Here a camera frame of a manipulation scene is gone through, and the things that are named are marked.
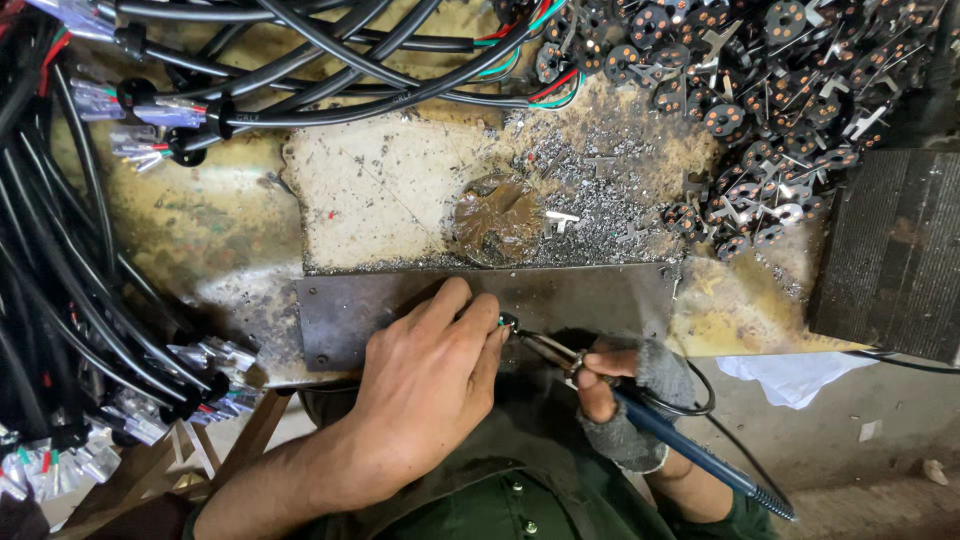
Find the green wire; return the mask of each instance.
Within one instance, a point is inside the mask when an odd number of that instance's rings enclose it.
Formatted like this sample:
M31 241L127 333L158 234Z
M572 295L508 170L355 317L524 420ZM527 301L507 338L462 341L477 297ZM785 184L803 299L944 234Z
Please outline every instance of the green wire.
M563 2L558 2L554 4L549 10L546 11L546 13L544 13L543 15L538 17L535 21L530 23L530 30L537 30L537 28L539 28L540 25L543 24L543 21L550 18L554 13L558 12L560 8L562 8L565 4L566 4L565 0ZM496 44L498 41L499 39L481 39L481 40L475 39L473 41L473 45L476 47L489 47L491 45Z
M520 48L517 47L516 49L514 49L513 55L510 56L510 57L507 59L507 61L503 62L503 65L498 65L497 67L491 67L490 69L484 69L484 70L481 71L480 73L477 73L477 77L483 77L483 76L485 76L485 75L492 75L492 74L494 74L494 73L499 73L499 72L503 71L504 69L507 69L508 67L510 67L510 64L514 63L514 60L516 60L516 57L518 57L519 55L520 55Z
M577 95L577 92L580 91L580 86L583 85L585 78L586 76L583 73L581 73L580 81L577 83L577 87L570 90L570 93L566 94L566 96L558 99L557 101L551 101L547 103L531 103L530 107L532 109L546 109L550 107L559 107L561 105L566 105L571 99L574 98L574 96Z

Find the blue soldering iron handle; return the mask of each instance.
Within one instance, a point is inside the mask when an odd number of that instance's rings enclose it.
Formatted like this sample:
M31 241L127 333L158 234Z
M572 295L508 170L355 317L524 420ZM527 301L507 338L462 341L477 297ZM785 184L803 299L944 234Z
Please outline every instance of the blue soldering iron handle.
M625 390L627 389L615 388L613 392L620 398L622 403L626 405L627 419L630 420L631 424L639 430L652 432L668 447L696 463L701 469L714 475L731 489L735 489L748 497L752 497L764 508L777 514L781 518L791 521L796 519L796 514L790 504L756 485L756 482L747 476L746 473L739 471L730 463L717 457L686 435L677 431L672 424L663 420L656 412L642 404L637 397L628 395L627 392L629 392L629 390Z

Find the cable bundle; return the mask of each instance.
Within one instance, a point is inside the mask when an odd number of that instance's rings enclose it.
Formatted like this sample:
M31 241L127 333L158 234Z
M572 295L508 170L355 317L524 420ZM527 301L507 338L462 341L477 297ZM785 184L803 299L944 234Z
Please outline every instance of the cable bundle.
M555 24L554 19L560 16L558 12L564 6L564 0L540 0L523 13L498 12L502 15L501 29L478 39L415 34L441 0L420 0L390 32L364 27L381 15L391 0L258 0L259 9L238 1L216 5L152 0L120 0L115 3L105 0L30 1L62 20L67 30L77 36L112 41L138 61L165 63L172 91L158 91L153 82L145 79L113 82L112 91L114 97L119 96L116 103L128 117L135 116L163 128L178 128L175 134L171 133L172 130L164 132L164 142L169 148L168 154L162 157L185 166L200 164L207 146L252 128L350 122L401 110L434 97L499 108L556 109L572 101L582 82L582 77L574 78L577 72L572 69L554 85L529 96L457 89L493 83L509 76L519 64L520 45L539 38L548 26ZM309 16L342 7L349 7L349 11L334 22ZM114 17L135 22L114 30ZM144 23L158 19L223 26L200 51L189 54L147 39ZM254 70L217 62L217 58L255 23L293 28L305 38L305 42ZM359 53L347 43L369 45L369 49ZM421 81L383 65L383 61L399 49L479 54L440 77ZM347 67L321 81L289 76L324 55L344 62ZM364 76L375 77L383 84L358 85L356 81ZM568 81L575 86L564 98L534 103ZM263 110L242 110L238 106L237 103L252 92L265 87L291 92L292 95ZM310 110L318 101L334 96L374 99L360 105ZM99 103L109 105L109 97L107 95L106 102ZM87 117L92 120L97 115L119 117L115 110L96 110Z
M116 249L82 119L124 111L111 86L67 75L61 51L71 36L33 8L0 27L0 490L18 498L56 497L82 475L109 478L119 456L91 433L153 444L177 419L232 418L259 395L239 382L255 355L204 337ZM85 197L51 152L54 96ZM155 134L118 128L111 150L164 156ZM133 312L127 285L161 323Z

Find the workbench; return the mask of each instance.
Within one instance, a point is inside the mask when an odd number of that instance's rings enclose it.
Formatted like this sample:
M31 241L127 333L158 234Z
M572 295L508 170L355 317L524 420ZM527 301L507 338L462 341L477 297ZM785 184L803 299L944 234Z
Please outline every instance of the workbench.
M411 5L394 2L372 26L389 28ZM477 16L481 11L478 0L445 3L420 32L482 36L496 22L492 12ZM180 24L164 39L196 50L207 37ZM223 61L252 68L299 43L290 31L257 25ZM524 51L523 58L531 56ZM437 58L460 61L400 52L389 64L425 78L448 69L436 64ZM335 61L320 61L297 76L335 68ZM140 69L159 75L156 66ZM582 188L542 174L561 146L578 159L617 156L605 180L642 212L628 217L648 225L636 248L616 260L571 264L679 265L683 278L676 282L667 335L675 350L729 356L858 348L805 328L822 221L792 228L783 245L758 257L748 250L721 262L700 244L683 258L684 241L653 223L663 203L683 199L685 173L710 169L723 149L699 125L677 114L649 112L649 89L615 88L598 75L582 92L559 112L530 110L506 122L499 110L431 100L345 125L257 131L214 145L198 167L164 163L144 175L109 153L108 125L92 127L119 244L158 286L195 309L211 331L259 351L254 384L289 386L345 375L306 369L294 280L305 273L442 268L431 261L444 260L438 255L455 248L449 216L471 180L513 171L543 194ZM55 136L61 165L82 185L60 122ZM594 217L599 219L584 227L604 227L611 219L616 227L610 241L625 233L617 229L625 216Z

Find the soldering iron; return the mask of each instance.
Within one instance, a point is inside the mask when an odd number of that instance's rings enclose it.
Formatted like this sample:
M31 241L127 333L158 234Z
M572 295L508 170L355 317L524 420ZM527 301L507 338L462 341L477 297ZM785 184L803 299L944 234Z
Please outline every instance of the soldering iron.
M583 366L584 357L587 354L586 351L579 353L574 352L547 335L534 331L521 330L516 317L509 313L501 313L500 324L511 326L512 333L519 338L521 343L563 369L564 375L568 379L574 379L576 371ZM691 363L687 363L687 365L708 389L709 398L707 404L704 406L696 404L696 408L688 409L669 404L660 400L648 389L637 386L632 378L607 378L607 381L611 383L613 393L619 401L627 407L627 418L639 430L652 432L668 447L682 454L693 463L696 463L702 469L727 484L731 489L753 498L774 514L786 520L797 521L793 505L790 504L785 494L783 494L777 485L770 480L753 455L747 451L732 433L710 415L715 404L713 388L710 386L703 372ZM750 460L760 475L770 484L771 490L776 492L776 494L757 485L756 481L749 475L733 467L730 463L702 447L693 439L677 431L672 424L660 417L648 404L662 407L681 416L706 416L714 426L723 431L724 434L731 439L733 444L747 456L747 459Z

